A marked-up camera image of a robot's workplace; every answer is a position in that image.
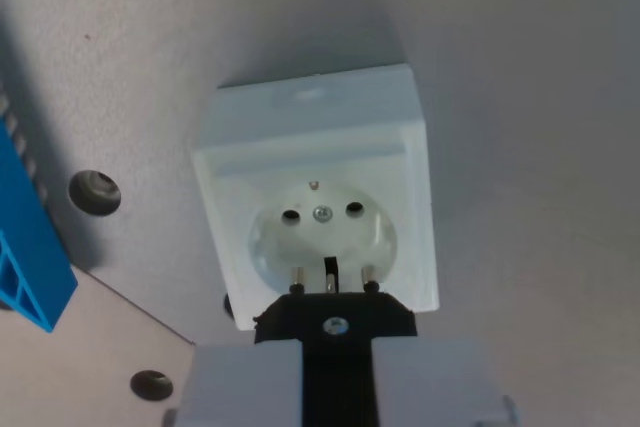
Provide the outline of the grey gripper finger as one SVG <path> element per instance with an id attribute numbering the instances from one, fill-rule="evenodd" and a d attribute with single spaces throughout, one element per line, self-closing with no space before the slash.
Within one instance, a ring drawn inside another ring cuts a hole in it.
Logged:
<path id="1" fill-rule="evenodd" d="M 468 341 L 372 341 L 382 426 L 504 426 L 506 408 L 480 348 Z"/>
<path id="2" fill-rule="evenodd" d="M 300 426 L 303 349 L 297 340 L 195 350 L 177 426 Z"/>

